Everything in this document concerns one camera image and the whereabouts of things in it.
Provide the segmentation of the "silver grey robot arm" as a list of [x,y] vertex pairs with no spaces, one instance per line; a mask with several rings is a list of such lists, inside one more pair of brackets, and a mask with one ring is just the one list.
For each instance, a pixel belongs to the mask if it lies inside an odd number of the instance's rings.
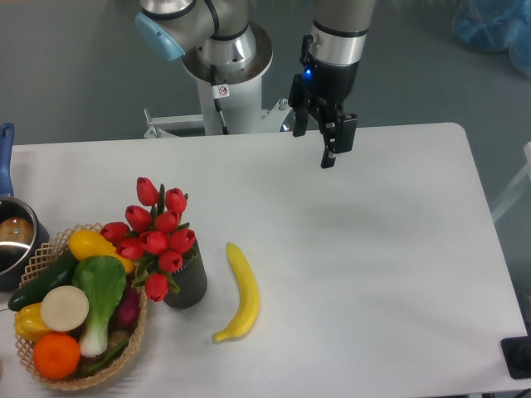
[[[181,60],[196,80],[207,135],[263,131],[261,79],[273,58],[266,31],[250,21],[246,1],[142,1],[135,25],[167,61]],[[358,124],[343,102],[353,89],[373,15],[373,1],[316,1],[302,39],[302,72],[287,104],[293,135],[314,119],[324,140],[323,168],[352,150]]]

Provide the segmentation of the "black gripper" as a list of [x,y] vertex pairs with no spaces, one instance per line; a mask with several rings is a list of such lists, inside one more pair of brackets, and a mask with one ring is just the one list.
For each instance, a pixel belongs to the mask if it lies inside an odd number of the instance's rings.
[[[288,98],[293,109],[293,136],[306,133],[309,114],[317,122],[324,140],[320,166],[330,168],[340,153],[350,152],[358,116],[344,111],[343,102],[353,89],[359,63],[334,66],[319,60],[304,63],[304,72],[294,75]],[[306,96],[309,98],[309,113]]]

